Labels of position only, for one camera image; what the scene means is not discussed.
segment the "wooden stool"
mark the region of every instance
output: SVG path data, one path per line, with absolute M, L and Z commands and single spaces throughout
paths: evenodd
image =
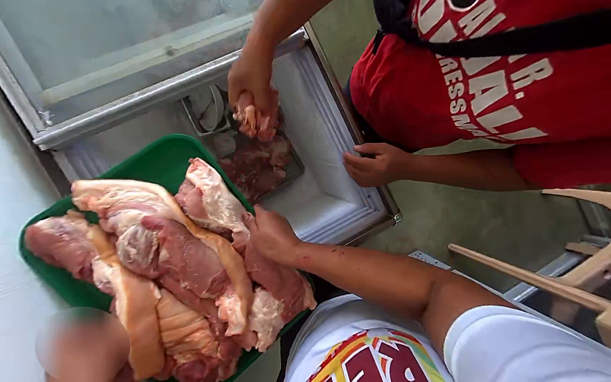
M 543 190 L 542 192 L 549 195 L 584 199 L 611 209 L 611 192 L 592 190 Z M 599 312 L 595 323 L 603 342 L 611 348 L 611 301 L 591 293 L 611 279 L 611 242 L 562 277 L 541 276 L 459 245 L 450 244 L 449 249 L 563 299 Z M 566 322 L 574 316 L 577 306 L 572 304 L 570 307 L 566 300 L 556 299 L 554 301 L 551 317 Z

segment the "green tray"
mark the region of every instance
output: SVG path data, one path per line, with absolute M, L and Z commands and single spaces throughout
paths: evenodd
M 214 167 L 221 174 L 225 184 L 233 195 L 240 199 L 244 208 L 254 213 L 252 206 L 246 201 L 237 187 L 230 182 L 207 149 L 199 143 L 197 139 L 184 134 L 171 134 L 158 139 L 98 178 L 148 181 L 165 187 L 172 195 L 175 195 L 178 192 L 179 186 L 185 179 L 185 171 L 190 165 L 188 161 L 191 158 L 201 158 Z M 66 198 L 60 199 L 46 209 L 46 211 L 33 217 L 25 224 L 25 227 L 21 231 L 18 248 L 20 249 L 23 260 L 25 260 L 39 278 L 50 285 L 61 298 L 70 304 L 70 306 L 92 307 L 108 311 L 112 297 L 99 291 L 91 283 L 75 279 L 69 272 L 62 268 L 56 268 L 55 266 L 46 264 L 38 257 L 33 256 L 30 251 L 25 248 L 24 234 L 27 226 L 52 216 L 63 216 L 70 209 L 77 209 L 77 207 L 72 204 L 71 197 L 67 196 Z M 98 222 L 98 217 L 95 213 L 82 213 L 92 223 L 96 224 Z M 312 284 L 312 280 L 307 275 L 306 279 Z M 291 322 L 287 323 L 280 331 L 278 338 L 301 320 L 305 314 L 305 311 L 301 312 Z M 256 361 L 260 355 L 261 353 L 256 349 L 252 349 L 251 352 L 243 352 L 237 365 L 237 373 L 228 378 L 226 382 L 233 381 L 237 378 Z

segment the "person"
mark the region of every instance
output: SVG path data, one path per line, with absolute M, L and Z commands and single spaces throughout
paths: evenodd
M 270 109 L 276 45 L 330 1 L 263 2 L 228 76 L 231 104 L 250 92 L 259 111 Z M 352 70 L 347 93 L 369 143 L 354 148 L 361 156 L 344 154 L 344 165 L 359 185 L 410 179 L 527 190 L 611 183 L 611 44 L 590 46 L 588 41 L 590 47 L 583 49 L 465 58 L 406 41 L 447 43 L 497 35 L 605 12 L 611 0 L 374 4 L 383 17 L 405 7 L 413 36 L 379 33 Z M 606 27 L 591 36 L 609 38 L 610 33 Z M 547 39 L 557 38 L 550 33 Z M 440 156 L 409 153 L 474 138 L 512 146 Z
M 260 255 L 353 293 L 318 301 L 284 381 L 611 381 L 611 352 L 459 274 L 409 256 L 304 243 L 260 206 L 242 218 Z

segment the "red t-shirt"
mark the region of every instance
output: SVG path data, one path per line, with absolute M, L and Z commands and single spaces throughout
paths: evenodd
M 417 33 L 478 37 L 611 7 L 611 0 L 413 0 Z M 412 148 L 457 139 L 515 143 L 514 165 L 541 187 L 611 183 L 611 44 L 510 57 L 448 58 L 387 35 L 350 78 L 353 104 L 379 134 Z

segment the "black strap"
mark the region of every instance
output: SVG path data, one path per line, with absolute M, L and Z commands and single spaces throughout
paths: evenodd
M 407 17 L 409 0 L 374 0 L 381 24 L 374 53 L 386 33 L 446 57 L 491 57 L 546 53 L 611 44 L 611 9 L 449 43 L 431 43 L 418 36 Z

